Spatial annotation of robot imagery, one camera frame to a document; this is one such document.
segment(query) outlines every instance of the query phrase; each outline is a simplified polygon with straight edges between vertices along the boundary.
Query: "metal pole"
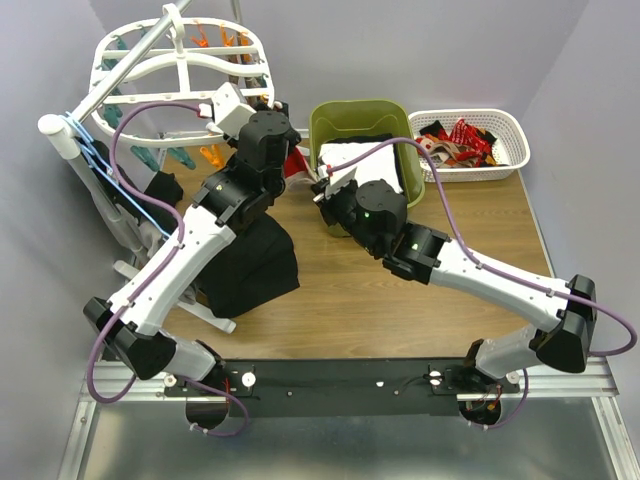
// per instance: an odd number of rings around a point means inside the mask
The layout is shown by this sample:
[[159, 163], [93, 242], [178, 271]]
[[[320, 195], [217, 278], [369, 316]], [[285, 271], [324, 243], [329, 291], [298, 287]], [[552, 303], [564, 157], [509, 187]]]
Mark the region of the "metal pole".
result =
[[[178, 0], [175, 5], [182, 13], [186, 10], [192, 0]], [[142, 39], [131, 49], [131, 51], [96, 87], [91, 90], [80, 104], [71, 112], [71, 116], [78, 122], [83, 122], [93, 112], [121, 81], [127, 76], [133, 67], [142, 59], [156, 41], [165, 34], [171, 27], [171, 18], [164, 15], [158, 20]]]
[[240, 10], [240, 0], [231, 0], [231, 10], [233, 10], [233, 18], [238, 25], [242, 25], [242, 11]]

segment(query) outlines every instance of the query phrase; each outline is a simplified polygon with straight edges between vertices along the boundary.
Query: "wooden table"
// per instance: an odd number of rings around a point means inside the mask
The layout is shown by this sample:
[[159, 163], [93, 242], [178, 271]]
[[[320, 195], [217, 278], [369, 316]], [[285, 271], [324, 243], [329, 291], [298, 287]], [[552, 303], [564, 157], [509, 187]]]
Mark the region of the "wooden table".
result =
[[[185, 190], [182, 211], [213, 173], [198, 149], [190, 153], [196, 170], [171, 157], [165, 162], [165, 171], [174, 172]], [[426, 189], [410, 219], [451, 234], [434, 185]], [[470, 247], [549, 274], [517, 174], [495, 182], [446, 184], [445, 190]], [[268, 212], [293, 238], [299, 289], [238, 317], [231, 335], [178, 308], [165, 327], [203, 340], [227, 358], [335, 358], [464, 356], [474, 340], [495, 338], [525, 324], [470, 295], [393, 276], [352, 239], [329, 236], [311, 198], [311, 192], [286, 192]]]

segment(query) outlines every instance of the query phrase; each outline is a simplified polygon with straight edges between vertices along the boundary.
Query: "white drying rack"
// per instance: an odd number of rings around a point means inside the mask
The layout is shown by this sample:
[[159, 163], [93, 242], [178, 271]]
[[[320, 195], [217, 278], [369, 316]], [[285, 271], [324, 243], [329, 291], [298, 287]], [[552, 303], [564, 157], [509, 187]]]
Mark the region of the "white drying rack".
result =
[[[225, 73], [240, 78], [259, 78], [264, 87], [260, 88], [241, 88], [245, 98], [260, 97], [266, 100], [269, 107], [273, 107], [275, 101], [275, 92], [271, 72], [269, 71], [269, 63], [264, 53], [262, 43], [258, 37], [246, 29], [242, 25], [220, 20], [217, 18], [183, 18], [180, 10], [173, 4], [163, 7], [165, 16], [170, 20], [169, 38], [173, 43], [173, 48], [156, 48], [148, 49], [139, 57], [135, 66], [122, 77], [119, 83], [128, 83], [138, 80], [152, 72], [164, 68], [177, 68], [178, 84], [176, 91], [158, 92], [145, 94], [130, 95], [113, 95], [110, 91], [102, 100], [102, 105], [135, 105], [157, 101], [208, 101], [216, 92], [215, 90], [192, 90], [189, 78], [189, 65], [209, 68], [218, 72]], [[91, 69], [91, 90], [100, 86], [103, 81], [108, 78], [112, 72], [104, 69], [104, 60], [121, 60], [130, 54], [132, 50], [114, 50], [111, 44], [118, 38], [131, 32], [144, 32], [146, 29], [154, 27], [159, 19], [143, 20], [124, 25], [105, 36], [96, 48], [93, 59], [93, 68]], [[240, 36], [248, 40], [249, 45], [246, 46], [229, 46], [229, 47], [196, 47], [185, 48], [185, 26], [206, 26], [211, 25], [216, 28], [225, 28], [235, 32], [236, 38]], [[149, 33], [145, 35], [139, 43], [147, 39]], [[252, 63], [242, 64], [233, 63], [227, 60], [229, 55], [249, 55]], [[107, 121], [102, 118], [97, 108], [91, 112], [91, 118], [96, 125], [106, 135], [112, 137], [114, 129], [109, 126]], [[130, 145], [138, 145], [149, 148], [168, 148], [189, 145], [209, 145], [221, 143], [224, 141], [222, 134], [211, 135], [207, 130], [201, 134], [191, 134], [188, 137], [181, 138], [144, 138], [133, 135], [121, 134], [120, 141]]]

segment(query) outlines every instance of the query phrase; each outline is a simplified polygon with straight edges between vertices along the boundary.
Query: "gray floor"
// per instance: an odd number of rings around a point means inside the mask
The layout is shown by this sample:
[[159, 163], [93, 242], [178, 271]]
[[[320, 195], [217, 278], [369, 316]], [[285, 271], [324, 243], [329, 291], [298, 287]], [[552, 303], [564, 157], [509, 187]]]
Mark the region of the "gray floor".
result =
[[615, 478], [590, 399], [531, 399], [517, 420], [490, 432], [428, 416], [256, 419], [230, 439], [189, 432], [183, 409], [103, 407], [81, 478]]

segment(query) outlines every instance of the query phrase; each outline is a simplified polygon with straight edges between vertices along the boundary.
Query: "folded white towel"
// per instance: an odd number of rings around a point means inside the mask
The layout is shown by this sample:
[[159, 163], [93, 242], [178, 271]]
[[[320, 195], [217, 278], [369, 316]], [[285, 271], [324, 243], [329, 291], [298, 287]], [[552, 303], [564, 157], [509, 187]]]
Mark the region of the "folded white towel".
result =
[[[320, 162], [337, 167], [371, 150], [378, 143], [325, 143], [320, 147]], [[358, 185], [372, 180], [385, 180], [397, 192], [402, 193], [396, 173], [393, 145], [388, 145], [357, 164], [335, 172], [332, 182], [342, 178], [357, 167], [355, 179]]]

